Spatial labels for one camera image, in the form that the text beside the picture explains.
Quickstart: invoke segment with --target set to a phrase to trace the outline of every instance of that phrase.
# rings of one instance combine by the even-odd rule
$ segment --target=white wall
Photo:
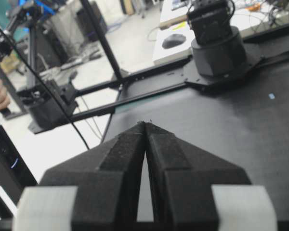
[[[120,0],[95,0],[108,24],[123,17]]]

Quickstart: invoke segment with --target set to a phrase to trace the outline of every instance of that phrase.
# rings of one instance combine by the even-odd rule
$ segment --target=black cylindrical base
[[[199,74],[218,76],[232,72],[246,62],[247,57],[243,40],[238,28],[232,26],[232,35],[210,45],[201,46],[196,39],[192,41],[192,49]]]

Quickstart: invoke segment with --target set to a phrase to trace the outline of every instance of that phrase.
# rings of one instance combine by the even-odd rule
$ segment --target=wooden board
[[[124,6],[126,10],[126,14],[132,15],[134,14],[134,8],[131,0],[124,0]]]

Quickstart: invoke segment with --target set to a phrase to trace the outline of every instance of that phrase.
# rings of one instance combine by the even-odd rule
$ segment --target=concrete floor
[[[140,15],[128,17],[123,25],[116,31],[107,34],[108,42],[119,62],[120,67],[128,71],[136,71],[153,65],[152,54],[154,43],[147,41],[147,33],[159,23],[159,6],[150,8],[146,18]],[[77,89],[81,89],[112,77],[112,69],[107,57],[85,63],[77,68],[78,76],[73,81]],[[10,79],[16,88],[24,84],[24,79],[15,73]],[[117,96],[114,90],[106,89],[84,96],[90,108],[106,103],[112,103]],[[81,100],[78,100],[81,110],[86,110]],[[17,111],[14,102],[9,107]],[[109,115],[97,117],[96,121],[103,133]],[[73,130],[71,125],[58,127],[54,130],[39,135],[32,134],[28,129],[31,122],[30,115],[25,115],[10,121],[5,121],[0,115],[0,124],[4,126],[19,153],[39,181],[45,170],[70,159],[86,150],[81,139]],[[84,121],[75,123],[79,128],[89,146],[95,147],[99,139],[94,136]]]

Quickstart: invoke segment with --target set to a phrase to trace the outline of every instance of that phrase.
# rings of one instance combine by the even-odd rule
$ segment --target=black table surface
[[[120,99],[180,82],[182,71],[134,82]],[[266,187],[278,220],[289,220],[289,62],[248,78],[244,85],[214,95],[188,88],[119,107],[105,141],[138,121],[152,121],[243,167],[253,184]]]

